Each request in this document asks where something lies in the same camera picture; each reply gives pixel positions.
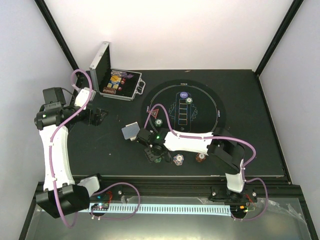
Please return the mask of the red triangular all-in marker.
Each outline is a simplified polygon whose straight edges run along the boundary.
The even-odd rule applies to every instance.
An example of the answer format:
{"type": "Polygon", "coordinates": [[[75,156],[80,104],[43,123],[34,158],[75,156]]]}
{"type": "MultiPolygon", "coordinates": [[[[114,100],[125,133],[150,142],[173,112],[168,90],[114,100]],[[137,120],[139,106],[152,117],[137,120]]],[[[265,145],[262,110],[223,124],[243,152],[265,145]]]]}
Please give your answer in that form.
{"type": "Polygon", "coordinates": [[[154,117],[155,119],[157,119],[158,118],[159,109],[158,108],[157,109],[153,109],[153,110],[149,111],[148,113],[150,113],[151,117],[154,117]]]}

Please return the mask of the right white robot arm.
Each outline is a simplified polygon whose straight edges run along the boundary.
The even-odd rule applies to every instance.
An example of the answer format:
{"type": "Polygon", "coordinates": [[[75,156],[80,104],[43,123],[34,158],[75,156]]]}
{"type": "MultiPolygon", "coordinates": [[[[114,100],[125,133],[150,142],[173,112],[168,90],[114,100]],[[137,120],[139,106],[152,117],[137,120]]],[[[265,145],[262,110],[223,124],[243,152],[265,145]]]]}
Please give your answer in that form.
{"type": "Polygon", "coordinates": [[[136,141],[146,148],[147,159],[152,163],[165,160],[182,162],[182,154],[171,157],[171,152],[190,152],[212,159],[216,166],[225,173],[227,195],[234,202],[245,195],[244,143],[231,136],[222,136],[217,132],[184,133],[162,128],[151,132],[144,128],[136,135],[136,141]]]}

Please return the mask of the green poker chip stack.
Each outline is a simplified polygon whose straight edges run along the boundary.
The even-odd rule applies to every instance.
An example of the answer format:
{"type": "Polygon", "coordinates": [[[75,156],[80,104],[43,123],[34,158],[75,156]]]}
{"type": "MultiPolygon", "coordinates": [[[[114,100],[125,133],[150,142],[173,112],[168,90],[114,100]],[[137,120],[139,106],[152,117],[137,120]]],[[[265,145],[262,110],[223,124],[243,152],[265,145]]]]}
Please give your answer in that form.
{"type": "Polygon", "coordinates": [[[154,163],[160,163],[161,161],[162,161],[162,157],[158,157],[153,162],[154,163]]]}

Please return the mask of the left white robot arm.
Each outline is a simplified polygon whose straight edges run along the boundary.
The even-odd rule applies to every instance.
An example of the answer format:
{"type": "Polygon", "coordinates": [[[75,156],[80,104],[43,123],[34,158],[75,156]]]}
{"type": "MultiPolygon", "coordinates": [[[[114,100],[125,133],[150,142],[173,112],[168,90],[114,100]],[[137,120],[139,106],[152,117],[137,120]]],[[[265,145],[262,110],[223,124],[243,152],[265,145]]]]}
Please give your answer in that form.
{"type": "Polygon", "coordinates": [[[43,144],[45,179],[43,192],[36,196],[36,203],[57,219],[89,207],[90,197],[103,199],[108,192],[94,174],[75,183],[68,155],[68,134],[71,125],[85,122],[101,124],[107,111],[87,104],[95,97],[95,91],[85,87],[75,97],[74,103],[66,105],[63,89],[52,87],[43,90],[44,104],[34,119],[43,144]]]}

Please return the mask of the purple small blind button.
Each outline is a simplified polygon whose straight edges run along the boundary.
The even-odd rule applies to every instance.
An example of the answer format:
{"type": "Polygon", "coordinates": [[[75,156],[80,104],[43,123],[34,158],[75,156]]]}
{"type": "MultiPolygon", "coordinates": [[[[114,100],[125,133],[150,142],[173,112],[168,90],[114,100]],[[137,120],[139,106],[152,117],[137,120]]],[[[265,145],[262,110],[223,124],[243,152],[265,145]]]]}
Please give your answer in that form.
{"type": "Polygon", "coordinates": [[[180,92],[179,96],[181,99],[186,99],[189,96],[189,94],[185,91],[182,91],[180,92]]]}

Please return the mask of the blue white chip stack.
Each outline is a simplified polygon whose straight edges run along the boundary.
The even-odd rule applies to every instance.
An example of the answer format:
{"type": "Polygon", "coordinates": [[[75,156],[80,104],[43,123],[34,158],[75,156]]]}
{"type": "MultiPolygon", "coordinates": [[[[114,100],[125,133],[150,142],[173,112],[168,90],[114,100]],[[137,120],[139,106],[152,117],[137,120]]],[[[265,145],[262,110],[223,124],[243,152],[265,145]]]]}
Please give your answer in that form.
{"type": "Polygon", "coordinates": [[[184,162],[184,156],[182,154],[177,154],[173,157],[173,162],[177,165],[177,166],[181,166],[184,162]]]}

